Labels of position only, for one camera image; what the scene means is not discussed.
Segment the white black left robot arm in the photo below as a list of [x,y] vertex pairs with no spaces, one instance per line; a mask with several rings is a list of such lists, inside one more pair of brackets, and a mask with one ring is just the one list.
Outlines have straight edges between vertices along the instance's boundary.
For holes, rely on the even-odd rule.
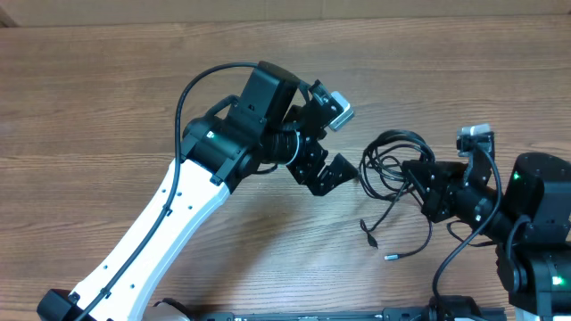
[[111,253],[71,290],[52,289],[43,320],[188,320],[174,300],[152,295],[200,225],[251,175],[279,167],[323,196],[357,169],[321,146],[353,117],[347,99],[269,62],[250,65],[240,95],[175,125],[175,155],[153,198]]

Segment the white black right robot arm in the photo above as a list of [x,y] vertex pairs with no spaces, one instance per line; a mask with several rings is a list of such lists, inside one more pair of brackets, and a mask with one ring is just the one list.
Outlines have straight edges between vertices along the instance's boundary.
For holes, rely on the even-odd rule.
[[493,156],[467,163],[406,160],[422,213],[438,223],[456,217],[496,245],[497,273],[509,303],[524,317],[570,316],[570,164],[543,152],[520,154],[506,188],[491,188]]

